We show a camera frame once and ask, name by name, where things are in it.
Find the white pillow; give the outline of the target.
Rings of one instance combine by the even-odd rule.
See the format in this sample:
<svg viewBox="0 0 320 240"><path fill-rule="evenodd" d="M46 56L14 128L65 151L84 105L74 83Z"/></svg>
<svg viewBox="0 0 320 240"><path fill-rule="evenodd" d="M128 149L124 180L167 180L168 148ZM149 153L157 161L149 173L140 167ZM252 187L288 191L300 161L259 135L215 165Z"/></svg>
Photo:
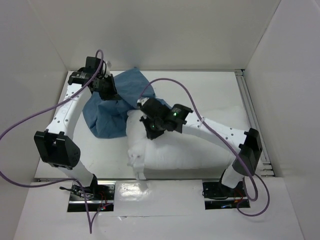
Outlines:
<svg viewBox="0 0 320 240"><path fill-rule="evenodd" d="M193 113L184 133L166 131L148 139L140 110L128 112L128 165L137 180L221 178L234 189L246 176L236 156Z"/></svg>

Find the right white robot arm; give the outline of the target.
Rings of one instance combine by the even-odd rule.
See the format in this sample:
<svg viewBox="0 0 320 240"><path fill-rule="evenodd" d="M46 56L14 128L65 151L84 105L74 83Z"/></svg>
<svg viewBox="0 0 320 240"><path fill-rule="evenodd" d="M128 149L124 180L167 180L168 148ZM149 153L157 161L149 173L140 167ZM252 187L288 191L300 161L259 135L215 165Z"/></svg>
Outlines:
<svg viewBox="0 0 320 240"><path fill-rule="evenodd" d="M223 196L230 196L244 177L255 175L263 151L260 133L256 129L245 131L225 126L200 116L187 106L175 104L168 107L155 98L138 99L137 108L143 113L140 121L150 140L165 132L177 132L206 140L235 155L235 160L219 180L218 190Z"/></svg>

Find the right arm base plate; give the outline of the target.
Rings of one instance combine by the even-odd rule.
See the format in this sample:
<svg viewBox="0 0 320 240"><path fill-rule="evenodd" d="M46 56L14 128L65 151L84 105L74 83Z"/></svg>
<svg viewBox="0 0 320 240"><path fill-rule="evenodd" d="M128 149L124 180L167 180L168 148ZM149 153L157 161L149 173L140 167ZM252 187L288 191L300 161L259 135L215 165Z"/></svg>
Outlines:
<svg viewBox="0 0 320 240"><path fill-rule="evenodd" d="M235 189L224 187L217 181L204 181L202 187L205 210L250 208L242 181Z"/></svg>

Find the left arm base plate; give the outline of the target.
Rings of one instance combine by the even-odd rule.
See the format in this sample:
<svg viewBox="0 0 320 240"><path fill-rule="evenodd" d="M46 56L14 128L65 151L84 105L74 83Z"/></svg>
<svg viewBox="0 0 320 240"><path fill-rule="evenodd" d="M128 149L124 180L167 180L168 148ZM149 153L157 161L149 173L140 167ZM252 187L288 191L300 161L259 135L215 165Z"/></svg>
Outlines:
<svg viewBox="0 0 320 240"><path fill-rule="evenodd" d="M59 187L62 191L69 192L69 200L67 212L80 213L86 212L84 194L80 187L73 184L71 187ZM114 211L114 199L115 199L115 183L107 182L98 185L97 192L92 193L88 188L85 189L85 195L87 200L87 206L89 212L96 212L100 209L101 212L113 212Z"/></svg>

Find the blue pillowcase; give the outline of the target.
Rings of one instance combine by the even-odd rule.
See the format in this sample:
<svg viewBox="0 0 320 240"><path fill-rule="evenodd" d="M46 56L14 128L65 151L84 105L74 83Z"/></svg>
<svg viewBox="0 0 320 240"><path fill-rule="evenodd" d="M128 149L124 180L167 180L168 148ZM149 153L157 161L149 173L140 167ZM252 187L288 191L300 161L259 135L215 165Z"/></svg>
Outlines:
<svg viewBox="0 0 320 240"><path fill-rule="evenodd" d="M138 68L126 70L114 77L120 100L102 100L94 92L83 107L84 120L91 133L100 139L126 136L128 111L137 108L140 96L155 98L152 86Z"/></svg>

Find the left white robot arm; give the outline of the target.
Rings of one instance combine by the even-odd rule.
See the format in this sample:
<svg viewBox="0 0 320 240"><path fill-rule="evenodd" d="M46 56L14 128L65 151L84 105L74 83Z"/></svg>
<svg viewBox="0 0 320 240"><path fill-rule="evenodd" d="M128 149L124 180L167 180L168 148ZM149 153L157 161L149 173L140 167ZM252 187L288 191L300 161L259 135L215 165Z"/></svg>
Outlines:
<svg viewBox="0 0 320 240"><path fill-rule="evenodd" d="M67 177L76 179L81 194L88 200L99 193L97 177L86 169L81 162L81 150L74 143L74 131L78 119L87 101L96 92L103 100L118 100L114 77L106 73L74 71L68 80L68 86L62 104L45 131L37 131L34 142L44 163L59 169Z"/></svg>

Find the aluminium rail frame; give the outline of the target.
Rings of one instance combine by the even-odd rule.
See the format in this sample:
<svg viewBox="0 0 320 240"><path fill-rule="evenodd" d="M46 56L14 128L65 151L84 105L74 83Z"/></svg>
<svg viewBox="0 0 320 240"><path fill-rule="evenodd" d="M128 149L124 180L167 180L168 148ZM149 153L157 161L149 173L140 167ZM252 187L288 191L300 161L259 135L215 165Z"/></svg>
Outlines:
<svg viewBox="0 0 320 240"><path fill-rule="evenodd" d="M270 161L269 154L266 150L266 145L258 123L258 118L254 109L253 101L244 77L244 71L242 69L236 69L234 73L240 91L242 103L247 114L249 125L251 128L254 128L257 131L259 131L260 134L262 153L257 166L258 173L260 176L265 178L275 177L276 175L272 163Z"/></svg>

